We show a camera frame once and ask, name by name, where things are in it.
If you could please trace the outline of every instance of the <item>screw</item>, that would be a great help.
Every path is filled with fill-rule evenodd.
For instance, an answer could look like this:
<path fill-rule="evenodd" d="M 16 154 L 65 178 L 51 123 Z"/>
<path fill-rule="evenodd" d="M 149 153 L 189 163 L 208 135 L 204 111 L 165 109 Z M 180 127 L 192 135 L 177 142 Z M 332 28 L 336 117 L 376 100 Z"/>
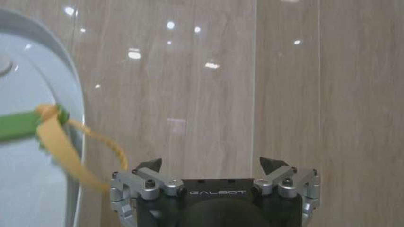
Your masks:
<path fill-rule="evenodd" d="M 292 187 L 293 186 L 293 180 L 291 178 L 285 178 L 283 180 L 283 185 L 287 187 Z"/>
<path fill-rule="evenodd" d="M 148 180 L 145 181 L 145 188 L 147 188 L 147 189 L 151 189 L 151 188 L 155 188 L 155 186 L 156 186 L 155 180 L 148 179 Z"/>
<path fill-rule="evenodd" d="M 119 172 L 117 171 L 115 171 L 113 173 L 112 173 L 112 178 L 115 179 L 116 178 L 116 175 L 119 174 Z"/>

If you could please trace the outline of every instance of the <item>toilet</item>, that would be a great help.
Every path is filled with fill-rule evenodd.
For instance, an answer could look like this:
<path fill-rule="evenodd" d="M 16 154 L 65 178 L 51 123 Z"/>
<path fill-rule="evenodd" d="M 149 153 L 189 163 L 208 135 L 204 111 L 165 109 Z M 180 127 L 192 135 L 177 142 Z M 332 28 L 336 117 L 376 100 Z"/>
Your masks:
<path fill-rule="evenodd" d="M 61 104 L 84 123 L 81 85 L 67 50 L 40 23 L 0 8 L 0 115 L 49 103 Z M 67 127 L 65 132 L 84 157 L 83 134 Z M 0 226 L 77 226 L 80 184 L 36 136 L 0 142 L 0 155 Z"/>

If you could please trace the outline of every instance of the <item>glossy wall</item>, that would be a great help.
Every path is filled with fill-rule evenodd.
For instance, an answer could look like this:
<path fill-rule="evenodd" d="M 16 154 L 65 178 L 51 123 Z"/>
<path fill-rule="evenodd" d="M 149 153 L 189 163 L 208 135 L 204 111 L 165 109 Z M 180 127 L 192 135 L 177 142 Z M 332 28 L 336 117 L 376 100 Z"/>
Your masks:
<path fill-rule="evenodd" d="M 400 227 L 401 0 L 0 0 L 72 54 L 87 124 L 131 166 L 177 177 L 261 176 L 257 157 L 320 169 L 313 227 Z M 105 180 L 119 163 L 87 141 Z M 84 191 L 83 227 L 119 226 Z"/>
<path fill-rule="evenodd" d="M 403 12 L 401 0 L 257 1 L 253 160 L 320 169 L 313 227 L 404 226 Z"/>

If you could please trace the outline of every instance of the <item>beige wall tile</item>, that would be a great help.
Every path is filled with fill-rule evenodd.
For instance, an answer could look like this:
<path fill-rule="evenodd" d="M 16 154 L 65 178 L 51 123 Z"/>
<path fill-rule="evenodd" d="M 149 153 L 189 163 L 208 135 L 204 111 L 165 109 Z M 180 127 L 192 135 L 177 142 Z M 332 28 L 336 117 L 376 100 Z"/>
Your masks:
<path fill-rule="evenodd" d="M 257 1 L 255 176 L 259 156 L 319 167 L 317 0 Z"/>
<path fill-rule="evenodd" d="M 404 225 L 403 10 L 321 1 L 323 226 Z"/>

